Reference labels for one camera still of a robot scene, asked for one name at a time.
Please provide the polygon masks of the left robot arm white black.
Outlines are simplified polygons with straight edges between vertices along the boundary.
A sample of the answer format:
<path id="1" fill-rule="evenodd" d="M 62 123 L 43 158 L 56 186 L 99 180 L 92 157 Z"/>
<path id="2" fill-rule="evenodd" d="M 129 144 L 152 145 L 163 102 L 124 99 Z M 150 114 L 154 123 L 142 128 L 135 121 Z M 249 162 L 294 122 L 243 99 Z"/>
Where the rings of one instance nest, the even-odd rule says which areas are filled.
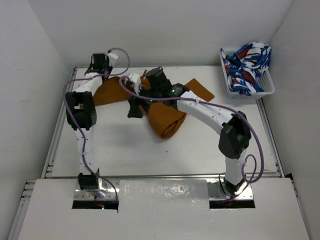
<path id="1" fill-rule="evenodd" d="M 99 167 L 91 146 L 93 126 L 97 122 L 94 94 L 105 81 L 103 75 L 111 73 L 117 59 L 118 55 L 113 55 L 112 51 L 92 54 L 90 65 L 80 85 L 64 94 L 66 119 L 74 130 L 78 144 L 80 155 L 78 184 L 82 191 L 99 189 Z"/>

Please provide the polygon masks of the left silver arm base plate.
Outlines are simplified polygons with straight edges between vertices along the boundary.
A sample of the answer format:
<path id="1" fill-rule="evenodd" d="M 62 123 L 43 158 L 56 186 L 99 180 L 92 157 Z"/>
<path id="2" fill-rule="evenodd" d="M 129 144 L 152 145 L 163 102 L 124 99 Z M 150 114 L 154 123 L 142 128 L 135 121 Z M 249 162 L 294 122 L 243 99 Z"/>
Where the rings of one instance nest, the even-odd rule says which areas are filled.
<path id="1" fill-rule="evenodd" d="M 79 183 L 76 183 L 73 200 L 74 201 L 115 201 L 116 192 L 119 193 L 119 185 L 115 185 L 115 189 L 105 180 L 98 179 L 95 189 L 83 189 Z"/>

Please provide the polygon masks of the right silver arm base plate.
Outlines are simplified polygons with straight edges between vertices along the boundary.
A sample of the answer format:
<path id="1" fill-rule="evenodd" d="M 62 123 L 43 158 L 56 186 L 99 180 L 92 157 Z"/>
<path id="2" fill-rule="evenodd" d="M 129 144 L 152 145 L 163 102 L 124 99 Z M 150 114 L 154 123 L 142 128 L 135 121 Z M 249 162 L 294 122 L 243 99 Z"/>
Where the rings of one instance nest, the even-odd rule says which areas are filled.
<path id="1" fill-rule="evenodd" d="M 237 201 L 253 201 L 254 194 L 249 184 L 243 183 L 241 187 L 231 196 L 231 193 L 225 188 L 224 181 L 219 182 L 218 178 L 207 181 L 208 197 L 213 201 L 223 201 L 234 198 Z"/>

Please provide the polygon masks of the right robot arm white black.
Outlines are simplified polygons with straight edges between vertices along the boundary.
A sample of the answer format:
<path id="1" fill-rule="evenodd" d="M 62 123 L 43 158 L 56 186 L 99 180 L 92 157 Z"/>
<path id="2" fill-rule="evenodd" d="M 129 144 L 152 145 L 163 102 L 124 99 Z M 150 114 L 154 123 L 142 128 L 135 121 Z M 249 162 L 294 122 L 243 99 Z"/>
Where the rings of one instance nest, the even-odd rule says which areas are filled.
<path id="1" fill-rule="evenodd" d="M 245 152 L 252 137 L 246 115 L 213 105 L 183 84 L 172 84 L 161 67 L 149 71 L 146 78 L 142 81 L 140 76 L 130 74 L 124 79 L 124 84 L 134 89 L 128 100 L 128 118 L 149 115 L 151 105 L 160 102 L 208 125 L 219 135 L 218 149 L 225 156 L 225 188 L 230 195 L 235 195 L 245 182 Z"/>

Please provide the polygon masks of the brown trousers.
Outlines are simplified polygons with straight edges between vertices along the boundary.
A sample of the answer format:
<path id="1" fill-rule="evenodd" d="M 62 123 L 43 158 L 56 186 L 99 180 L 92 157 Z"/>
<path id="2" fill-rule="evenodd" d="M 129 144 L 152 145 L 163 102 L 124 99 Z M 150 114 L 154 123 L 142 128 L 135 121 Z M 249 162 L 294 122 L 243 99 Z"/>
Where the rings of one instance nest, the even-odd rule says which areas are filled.
<path id="1" fill-rule="evenodd" d="M 129 93 L 120 86 L 119 79 L 118 76 L 111 77 L 97 89 L 93 95 L 95 106 L 122 102 L 129 98 Z M 186 83 L 185 86 L 207 102 L 215 97 L 195 78 Z M 166 106 L 162 102 L 151 104 L 149 110 L 143 111 L 143 114 L 147 116 L 155 134 L 164 140 L 171 138 L 178 131 L 187 116 L 186 113 Z"/>

